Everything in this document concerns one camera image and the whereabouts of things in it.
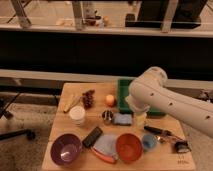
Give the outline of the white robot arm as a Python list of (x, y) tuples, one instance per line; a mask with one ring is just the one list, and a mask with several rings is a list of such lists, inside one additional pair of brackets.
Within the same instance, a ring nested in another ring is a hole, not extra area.
[(154, 107), (213, 138), (213, 104), (168, 90), (164, 87), (167, 79), (157, 66), (135, 78), (125, 98), (130, 109), (143, 114)]

